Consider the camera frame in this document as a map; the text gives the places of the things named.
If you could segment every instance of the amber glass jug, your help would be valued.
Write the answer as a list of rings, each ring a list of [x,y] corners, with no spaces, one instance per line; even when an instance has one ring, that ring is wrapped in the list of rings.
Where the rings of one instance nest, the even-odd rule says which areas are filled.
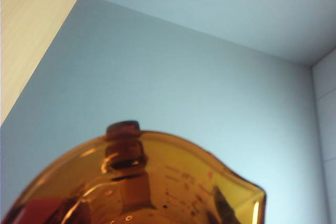
[[[261,224],[265,192],[179,137],[113,124],[21,194],[3,224]]]

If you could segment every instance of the wooden shelf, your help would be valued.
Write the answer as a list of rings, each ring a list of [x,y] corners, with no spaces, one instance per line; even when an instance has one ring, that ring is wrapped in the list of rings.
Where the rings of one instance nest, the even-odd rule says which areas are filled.
[[[76,0],[1,0],[1,124]]]

